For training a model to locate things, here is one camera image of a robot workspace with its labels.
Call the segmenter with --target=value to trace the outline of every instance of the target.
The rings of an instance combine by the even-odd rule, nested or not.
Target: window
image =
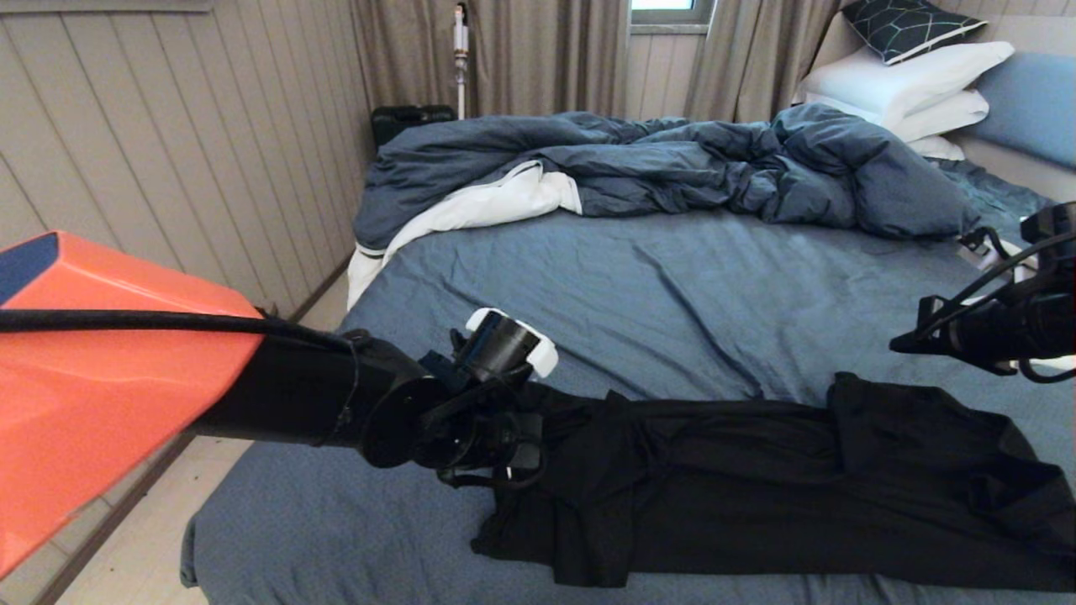
[[[632,0],[632,24],[708,25],[713,0]]]
[[[213,0],[0,0],[2,13],[61,13],[81,11],[206,12]]]

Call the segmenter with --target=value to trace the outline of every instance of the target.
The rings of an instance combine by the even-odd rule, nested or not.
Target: pillow
[[[1076,58],[1017,53],[979,83],[996,111],[976,138],[1076,169]]]
[[[947,13],[925,0],[860,0],[841,12],[886,65],[957,44],[989,23]]]
[[[908,146],[923,157],[955,160],[966,159],[964,156],[964,150],[960,149],[960,145],[957,143],[952,143],[944,137],[924,137],[909,142]]]
[[[963,90],[1013,55],[1008,42],[957,44],[893,67],[870,48],[812,71],[796,93],[801,102],[824,102],[891,128],[908,114]]]
[[[890,130],[902,141],[915,141],[982,122],[989,112],[990,104],[977,90],[961,90],[940,103],[908,114]]]

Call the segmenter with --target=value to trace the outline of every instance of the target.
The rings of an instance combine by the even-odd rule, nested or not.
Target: baseboard
[[[315,290],[313,294],[311,294],[310,297],[308,297],[307,300],[303,301],[302,305],[300,305],[299,308],[287,318],[287,320],[296,322],[299,321],[302,315],[307,314],[307,311],[309,311],[310,308],[317,302],[317,299],[325,295],[325,292],[332,286],[332,283],[336,282],[341,275],[343,275],[350,261],[350,257],[344,259],[340,266],[334,269],[332,272],[329,273],[328,278],[320,286],[317,286],[317,290]],[[150,491],[150,488],[153,488],[154,483],[157,482],[157,479],[165,474],[165,470],[168,470],[168,467],[175,462],[175,459],[180,458],[180,454],[183,453],[183,450],[186,449],[194,438],[195,435],[193,433],[181,433],[179,437],[172,441],[172,445],[167,447],[160,456],[150,466],[145,475],[143,475],[142,478],[134,483],[130,491],[127,492],[127,494],[121,498],[114,507],[112,507],[112,510],[109,511],[109,515],[103,521],[101,521],[101,524],[97,527],[97,530],[95,530],[94,533],[86,538],[86,541],[71,554],[67,564],[63,565],[59,573],[56,574],[56,577],[53,578],[53,581],[51,581],[41,595],[38,596],[34,605],[55,605],[59,601],[60,596],[63,595],[63,592],[70,588],[74,579],[79,577],[79,574],[81,574],[89,563],[89,560],[97,554],[97,551],[104,545],[105,540],[109,539],[112,532],[116,531],[116,527],[118,527],[119,524],[123,523],[124,519],[130,515],[130,511],[133,510],[139,501],[145,496],[146,492]]]

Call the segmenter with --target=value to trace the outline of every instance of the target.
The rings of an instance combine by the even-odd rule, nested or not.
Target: orange cover
[[[56,261],[2,308],[260,316],[227,287],[56,236]],[[216,403],[260,342],[179,330],[0,334],[0,577]]]

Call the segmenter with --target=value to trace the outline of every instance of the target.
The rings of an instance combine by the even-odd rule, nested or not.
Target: blue bed sheet
[[[976,276],[952,242],[731,213],[558,212],[417,240],[342,327],[420,356],[447,352],[448,330],[475,308],[499,307],[557,343],[561,365],[547,382],[589,396],[612,389],[822,406],[838,370],[940,385],[969,407],[1011,417],[1071,480],[1071,384],[888,350],[914,326],[921,296],[951,295]],[[492,509],[490,491],[454,491],[414,465],[379,470],[351,450],[257,444],[192,520],[183,575],[214,604],[1072,603],[851,575],[633,574],[625,589],[556,586],[542,565],[471,553]]]

